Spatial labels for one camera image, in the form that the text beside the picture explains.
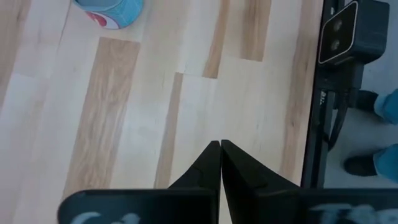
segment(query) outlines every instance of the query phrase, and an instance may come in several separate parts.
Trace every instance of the black camera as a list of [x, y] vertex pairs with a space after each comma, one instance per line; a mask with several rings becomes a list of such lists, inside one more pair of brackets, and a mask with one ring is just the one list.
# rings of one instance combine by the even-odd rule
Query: black camera
[[386, 49], [388, 21], [388, 3], [350, 2], [325, 22], [318, 63], [339, 65], [355, 60], [364, 65], [378, 59]]

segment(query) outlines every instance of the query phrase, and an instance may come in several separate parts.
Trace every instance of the blue can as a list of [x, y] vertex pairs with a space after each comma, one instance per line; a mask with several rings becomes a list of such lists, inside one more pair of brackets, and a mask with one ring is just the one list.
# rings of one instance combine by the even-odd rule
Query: blue can
[[142, 11], [144, 0], [73, 0], [101, 27], [121, 29], [133, 23]]

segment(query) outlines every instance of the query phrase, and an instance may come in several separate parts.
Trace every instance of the blue jeans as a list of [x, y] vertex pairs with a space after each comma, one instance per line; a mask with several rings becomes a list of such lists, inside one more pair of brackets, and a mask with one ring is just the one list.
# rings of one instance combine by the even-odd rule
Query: blue jeans
[[[387, 96], [379, 95], [374, 110], [385, 122], [398, 124], [398, 89]], [[377, 152], [373, 162], [378, 175], [398, 182], [398, 144]]]

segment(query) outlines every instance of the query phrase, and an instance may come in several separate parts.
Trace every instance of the black shoe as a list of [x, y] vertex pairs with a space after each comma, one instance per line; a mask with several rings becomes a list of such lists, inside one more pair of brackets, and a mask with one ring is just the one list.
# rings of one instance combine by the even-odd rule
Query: black shoe
[[374, 113], [374, 102], [379, 95], [372, 91], [360, 90], [356, 99], [355, 108], [368, 113]]
[[373, 154], [348, 158], [344, 161], [344, 170], [351, 175], [361, 177], [377, 175], [373, 163]]

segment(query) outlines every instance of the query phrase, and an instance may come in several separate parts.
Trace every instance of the camera lens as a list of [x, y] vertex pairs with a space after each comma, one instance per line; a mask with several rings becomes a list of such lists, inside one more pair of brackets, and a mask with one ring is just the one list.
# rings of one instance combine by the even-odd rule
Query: camera lens
[[333, 43], [331, 43], [330, 48], [331, 48], [332, 51], [335, 51], [335, 50], [338, 49], [339, 46], [340, 46], [340, 41], [339, 40], [335, 40], [335, 41], [333, 41]]
[[341, 28], [341, 25], [343, 25], [343, 21], [341, 21], [341, 19], [338, 19], [338, 20], [335, 22], [335, 25], [333, 26], [333, 30], [334, 30], [335, 32], [339, 31], [340, 28]]

